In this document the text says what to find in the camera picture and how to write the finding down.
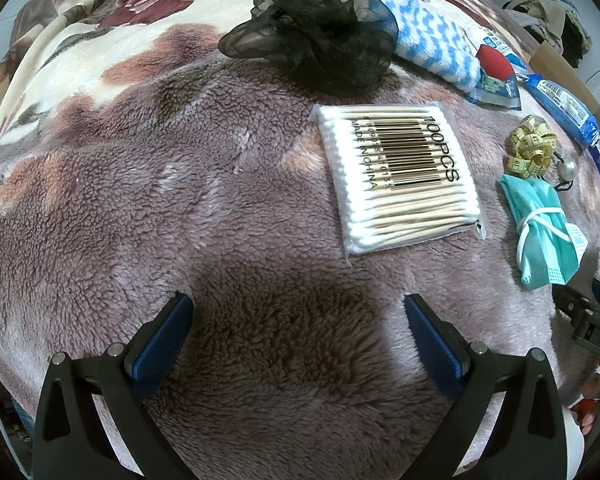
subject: pile of clothes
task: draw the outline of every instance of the pile of clothes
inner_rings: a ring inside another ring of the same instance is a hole
[[[548,41],[574,68],[593,45],[569,0],[511,0],[503,9],[539,43]]]

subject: barcode label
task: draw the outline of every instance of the barcode label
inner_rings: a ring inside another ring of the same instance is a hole
[[[394,189],[459,180],[444,135],[433,120],[352,121],[369,182]]]
[[[551,99],[578,129],[589,118],[589,111],[574,96],[557,84],[542,79],[538,82],[538,90]]]

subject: red makeup sponge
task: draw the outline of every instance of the red makeup sponge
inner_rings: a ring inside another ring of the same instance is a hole
[[[509,60],[492,46],[482,44],[475,55],[487,75],[506,81],[515,74]]]

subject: pearl bead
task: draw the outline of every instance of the pearl bead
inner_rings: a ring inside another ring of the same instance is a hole
[[[571,182],[578,175],[578,165],[570,156],[564,157],[564,162],[558,161],[558,176],[563,182]]]

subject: cardboard box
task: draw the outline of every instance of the cardboard box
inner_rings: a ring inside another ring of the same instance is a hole
[[[600,127],[600,103],[567,61],[546,41],[540,45],[529,62],[534,72],[555,81],[580,99]]]

